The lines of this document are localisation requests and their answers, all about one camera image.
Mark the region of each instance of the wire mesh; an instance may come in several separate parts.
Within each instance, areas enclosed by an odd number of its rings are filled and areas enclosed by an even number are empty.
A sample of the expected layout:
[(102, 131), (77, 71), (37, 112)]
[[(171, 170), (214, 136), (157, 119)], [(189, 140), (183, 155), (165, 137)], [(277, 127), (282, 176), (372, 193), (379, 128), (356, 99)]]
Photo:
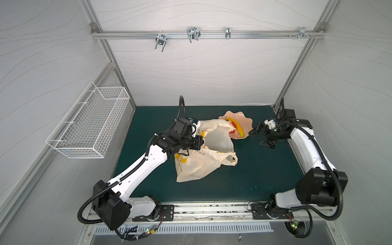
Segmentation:
[(103, 158), (128, 101), (124, 87), (96, 87), (74, 118), (64, 122), (62, 135), (47, 143), (69, 158)]

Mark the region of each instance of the horizontal aluminum bar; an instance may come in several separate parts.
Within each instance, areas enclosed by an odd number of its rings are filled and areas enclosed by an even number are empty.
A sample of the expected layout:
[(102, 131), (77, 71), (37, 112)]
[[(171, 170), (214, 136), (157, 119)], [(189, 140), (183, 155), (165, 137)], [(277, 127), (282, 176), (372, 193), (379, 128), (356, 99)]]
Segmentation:
[[(157, 34), (167, 39), (188, 39), (186, 31), (101, 31), (92, 33), (94, 39), (154, 39)], [(299, 31), (231, 31), (231, 39), (294, 38)], [(305, 31), (303, 38), (324, 38), (326, 32)], [(199, 39), (226, 39), (225, 31), (200, 31)]]

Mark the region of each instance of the pink plate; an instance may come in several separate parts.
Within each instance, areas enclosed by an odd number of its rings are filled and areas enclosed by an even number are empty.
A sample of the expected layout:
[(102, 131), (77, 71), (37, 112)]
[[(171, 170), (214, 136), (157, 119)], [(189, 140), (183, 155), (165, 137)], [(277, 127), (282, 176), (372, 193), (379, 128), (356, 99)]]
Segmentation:
[(230, 138), (240, 140), (240, 139), (245, 139), (246, 137), (249, 136), (249, 131), (253, 129), (252, 127), (253, 120), (251, 118), (245, 117), (244, 113), (241, 111), (237, 113), (232, 113), (231, 111), (227, 111), (225, 115), (220, 116), (218, 119), (226, 120), (227, 117), (236, 120), (241, 126), (242, 130), (244, 131), (244, 137), (241, 137), (240, 134), (238, 133), (238, 130), (236, 129), (233, 134), (229, 134)]

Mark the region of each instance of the red fruit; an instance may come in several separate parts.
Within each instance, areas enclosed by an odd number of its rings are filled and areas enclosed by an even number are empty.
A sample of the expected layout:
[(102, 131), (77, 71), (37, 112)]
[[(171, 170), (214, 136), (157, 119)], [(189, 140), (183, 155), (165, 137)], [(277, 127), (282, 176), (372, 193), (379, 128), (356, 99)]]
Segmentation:
[[(236, 124), (233, 121), (230, 121), (230, 122), (231, 122), (231, 125), (233, 125), (233, 127), (237, 128)], [(234, 134), (235, 131), (236, 130), (230, 131), (229, 134)]]

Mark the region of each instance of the banana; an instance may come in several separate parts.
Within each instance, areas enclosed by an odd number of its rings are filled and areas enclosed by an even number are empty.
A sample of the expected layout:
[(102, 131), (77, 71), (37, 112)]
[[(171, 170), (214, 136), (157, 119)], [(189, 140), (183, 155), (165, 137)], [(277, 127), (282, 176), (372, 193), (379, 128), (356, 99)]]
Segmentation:
[(228, 117), (226, 117), (226, 118), (228, 121), (232, 121), (235, 123), (236, 129), (238, 130), (238, 133), (240, 134), (241, 137), (244, 137), (244, 131), (242, 130), (240, 124), (236, 120), (234, 120), (233, 118), (228, 118)]

